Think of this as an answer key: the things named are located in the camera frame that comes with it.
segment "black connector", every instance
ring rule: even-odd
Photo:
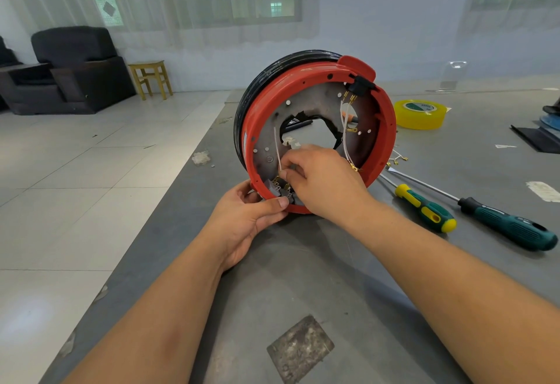
[[[377,86],[362,76],[355,76],[354,83],[346,83],[346,89],[358,97],[375,90]]]

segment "person's left hand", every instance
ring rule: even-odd
[[[251,181],[245,181],[227,191],[200,231],[202,238],[223,250],[224,271],[245,257],[257,233],[288,214],[284,211],[288,198],[261,201],[259,194],[250,190]]]

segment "forearm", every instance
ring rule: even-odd
[[[475,382],[560,376],[560,310],[372,200],[343,227],[380,260]]]
[[[193,240],[64,384],[187,382],[222,261],[208,241]]]

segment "screwdriver handle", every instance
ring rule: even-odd
[[[558,237],[547,228],[529,219],[512,216],[479,203],[473,197],[461,198],[461,211],[480,223],[511,239],[530,251],[548,251],[558,243]]]
[[[398,185],[395,195],[414,206],[422,221],[435,232],[449,233],[457,227],[457,221],[450,212],[439,204],[426,200],[406,184]]]

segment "stool leg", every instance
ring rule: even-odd
[[[142,72],[142,76],[144,77],[144,83],[146,84],[146,89],[148,89],[148,93],[152,97],[153,96],[152,88],[150,87],[149,79],[146,77],[146,70],[145,69],[140,69],[140,71]]]
[[[161,96],[165,99],[167,99],[167,97],[165,96],[165,89],[164,89],[164,83],[161,81],[161,75],[160,75],[160,70],[158,67],[153,69],[154,74],[156,75],[156,79],[157,79],[157,84],[160,87],[161,90]]]
[[[167,70],[165,69],[165,64],[161,66],[161,72],[164,74],[165,77],[165,84],[167,85],[167,89],[169,90],[169,94],[173,96],[172,86],[169,83],[169,76],[167,76]]]
[[[138,78],[138,74],[136,73],[135,69],[131,69],[132,77],[134,78],[134,82],[136,82],[136,87],[138,88],[138,94],[142,98],[143,101],[146,100],[146,96],[144,95],[144,89],[142,89],[142,83],[140,83],[140,79]]]

